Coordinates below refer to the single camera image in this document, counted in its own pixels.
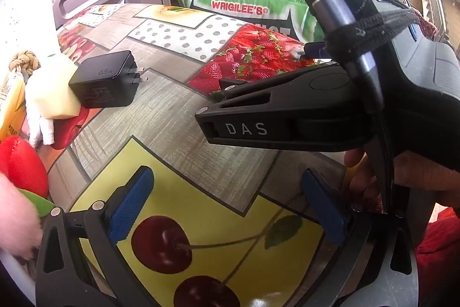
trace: hand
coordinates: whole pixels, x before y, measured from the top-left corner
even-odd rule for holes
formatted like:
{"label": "hand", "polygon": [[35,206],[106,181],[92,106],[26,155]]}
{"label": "hand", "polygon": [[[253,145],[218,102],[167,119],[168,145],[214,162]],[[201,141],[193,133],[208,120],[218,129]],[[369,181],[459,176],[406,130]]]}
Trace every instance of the hand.
{"label": "hand", "polygon": [[[362,148],[347,151],[347,167],[357,169],[348,185],[354,193],[364,193],[364,199],[376,200],[380,194],[374,172]],[[436,191],[436,201],[442,206],[460,207],[460,173],[451,171],[423,156],[405,151],[394,158],[395,184]]]}

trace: green package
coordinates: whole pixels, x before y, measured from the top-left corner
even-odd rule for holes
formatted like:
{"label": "green package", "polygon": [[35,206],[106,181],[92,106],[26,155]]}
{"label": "green package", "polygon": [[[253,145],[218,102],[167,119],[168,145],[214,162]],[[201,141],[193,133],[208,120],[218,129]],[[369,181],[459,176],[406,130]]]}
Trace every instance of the green package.
{"label": "green package", "polygon": [[235,17],[302,43],[324,40],[304,0],[178,0],[182,7]]}

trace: strawberry print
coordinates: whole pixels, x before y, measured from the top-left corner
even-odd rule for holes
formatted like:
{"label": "strawberry print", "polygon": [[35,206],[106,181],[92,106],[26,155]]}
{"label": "strawberry print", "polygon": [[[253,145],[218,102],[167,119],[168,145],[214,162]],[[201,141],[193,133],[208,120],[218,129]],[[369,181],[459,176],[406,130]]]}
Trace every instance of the strawberry print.
{"label": "strawberry print", "polygon": [[296,61],[293,49],[304,45],[290,37],[254,24],[244,25],[189,82],[191,87],[219,101],[219,79],[255,82],[314,65],[312,59]]}

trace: blue gripper pad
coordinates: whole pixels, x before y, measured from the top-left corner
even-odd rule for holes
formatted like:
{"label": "blue gripper pad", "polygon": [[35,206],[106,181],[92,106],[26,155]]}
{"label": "blue gripper pad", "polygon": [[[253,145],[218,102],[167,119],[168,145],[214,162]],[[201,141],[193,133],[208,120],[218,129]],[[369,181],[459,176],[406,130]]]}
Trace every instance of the blue gripper pad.
{"label": "blue gripper pad", "polygon": [[107,201],[109,239],[112,244],[125,240],[153,190],[153,171],[142,165],[125,186],[115,190]]}
{"label": "blue gripper pad", "polygon": [[304,171],[301,185],[303,194],[316,213],[326,238],[341,245],[347,236],[351,214],[340,192],[332,189],[313,168]]}

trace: charger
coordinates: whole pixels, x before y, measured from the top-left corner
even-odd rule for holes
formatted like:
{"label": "charger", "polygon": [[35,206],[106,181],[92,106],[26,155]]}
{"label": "charger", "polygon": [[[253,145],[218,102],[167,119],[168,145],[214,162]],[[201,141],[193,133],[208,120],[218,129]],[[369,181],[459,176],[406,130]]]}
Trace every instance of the charger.
{"label": "charger", "polygon": [[68,86],[86,108],[125,107],[133,102],[140,73],[131,51],[112,52],[85,59]]}

